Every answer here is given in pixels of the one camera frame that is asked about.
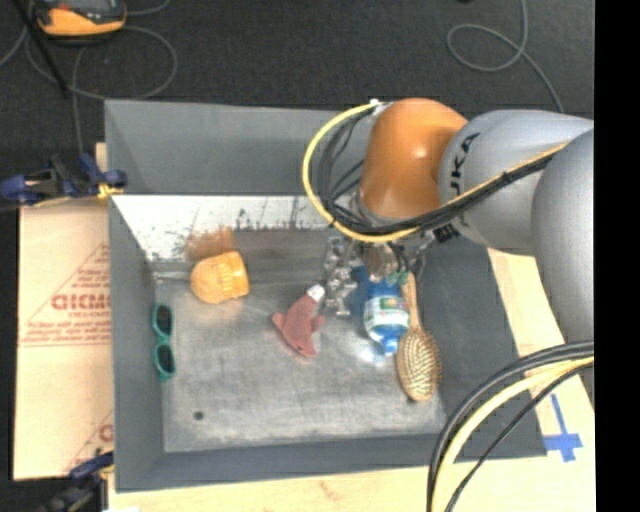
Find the orange device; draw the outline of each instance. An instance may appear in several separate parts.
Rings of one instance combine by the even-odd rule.
[[[466,123],[455,110],[430,99],[390,104],[369,139],[358,198],[362,213],[397,220],[440,206],[440,161]]]
[[[126,20],[122,0],[35,0],[32,12],[46,34],[61,39],[105,36]]]

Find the black floor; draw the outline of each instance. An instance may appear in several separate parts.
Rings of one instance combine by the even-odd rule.
[[[131,11],[162,3],[129,0]],[[522,3],[516,0],[264,0],[174,1],[163,11],[132,17],[128,27],[160,34],[178,59],[159,100],[344,109],[370,98],[424,96],[473,117],[493,109],[537,108],[594,117],[595,1],[528,2],[525,55],[499,72],[471,70],[446,46],[461,23],[490,27],[519,43]],[[3,0],[0,62],[22,24]],[[483,66],[514,50],[477,31],[454,43]],[[48,44],[69,84],[102,96],[144,95],[170,77],[170,51],[146,32],[127,30],[80,50]],[[37,50],[32,54],[43,65]],[[532,64],[546,76],[560,105]],[[78,100],[81,146],[104,136],[102,104]],[[54,152],[78,152],[71,100],[27,59],[24,45],[0,67],[0,179],[32,172]],[[8,483],[15,379],[16,255],[14,214],[0,215],[0,511],[29,510],[59,482]]]

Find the kuka logo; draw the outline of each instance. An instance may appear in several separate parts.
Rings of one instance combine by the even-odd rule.
[[[467,159],[469,150],[471,149],[471,143],[474,139],[480,135],[480,132],[469,135],[460,144],[461,153],[458,153],[453,159],[453,170],[451,171],[451,183],[450,186],[456,191],[456,197],[460,195],[460,179],[462,178],[462,164]]]
[[[105,293],[58,294],[51,298],[51,307],[59,311],[76,309],[109,309],[111,296]]]

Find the plastic water bottle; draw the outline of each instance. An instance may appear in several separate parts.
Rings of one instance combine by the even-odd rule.
[[[362,317],[365,331],[371,340],[382,345],[385,355],[391,356],[398,350],[398,342],[409,328],[409,306],[397,282],[390,282],[386,277],[380,282],[373,282],[364,267],[357,270],[364,291]]]

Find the blue cross marking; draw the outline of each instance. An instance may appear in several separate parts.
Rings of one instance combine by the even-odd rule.
[[[575,448],[582,448],[582,441],[578,434],[569,434],[567,432],[567,426],[564,423],[562,412],[560,411],[560,404],[558,403],[558,397],[555,394],[551,394],[551,402],[553,403],[553,409],[556,412],[558,423],[560,424],[560,434],[554,434],[549,436],[542,436],[544,446],[549,452],[551,450],[560,450],[563,462],[571,462],[576,460]]]

